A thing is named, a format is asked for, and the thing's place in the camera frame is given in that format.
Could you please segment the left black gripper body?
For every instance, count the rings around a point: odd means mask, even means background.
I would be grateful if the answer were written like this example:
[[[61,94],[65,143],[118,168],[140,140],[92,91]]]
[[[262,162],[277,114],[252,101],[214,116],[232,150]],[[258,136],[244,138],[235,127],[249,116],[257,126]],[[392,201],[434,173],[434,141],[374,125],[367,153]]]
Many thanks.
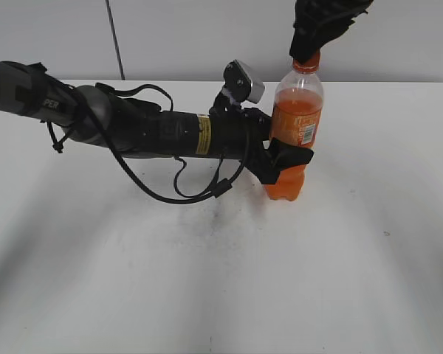
[[[280,172],[272,165],[264,143],[271,126],[258,125],[240,114],[210,115],[211,140],[208,156],[239,160],[262,184],[275,184]]]

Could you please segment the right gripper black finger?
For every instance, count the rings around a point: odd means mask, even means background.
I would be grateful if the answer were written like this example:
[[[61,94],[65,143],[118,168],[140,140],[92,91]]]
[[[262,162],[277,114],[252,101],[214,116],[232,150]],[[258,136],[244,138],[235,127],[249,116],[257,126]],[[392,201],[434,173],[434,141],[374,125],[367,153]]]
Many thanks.
[[[343,35],[371,5],[369,0],[297,0],[289,55],[306,63],[324,45]]]

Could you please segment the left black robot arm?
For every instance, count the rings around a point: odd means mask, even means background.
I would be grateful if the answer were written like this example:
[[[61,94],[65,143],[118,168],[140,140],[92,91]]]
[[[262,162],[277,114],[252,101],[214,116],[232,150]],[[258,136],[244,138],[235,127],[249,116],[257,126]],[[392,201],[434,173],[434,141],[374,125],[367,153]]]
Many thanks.
[[[228,64],[224,78],[209,112],[195,114],[139,100],[136,89],[103,83],[73,88],[49,76],[40,63],[0,61],[0,111],[53,123],[76,142],[113,146],[128,159],[238,160],[262,184],[310,163],[311,149],[270,138],[270,117],[241,107],[253,81],[239,62]]]

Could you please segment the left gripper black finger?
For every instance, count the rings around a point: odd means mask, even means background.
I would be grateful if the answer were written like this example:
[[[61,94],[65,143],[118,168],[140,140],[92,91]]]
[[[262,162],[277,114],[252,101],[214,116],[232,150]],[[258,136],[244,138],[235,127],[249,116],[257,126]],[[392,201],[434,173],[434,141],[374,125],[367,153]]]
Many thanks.
[[[270,141],[267,152],[271,165],[279,172],[308,165],[314,156],[314,151],[310,148],[289,145],[276,138]]]
[[[259,108],[248,108],[247,117],[258,125],[271,126],[272,117]]]

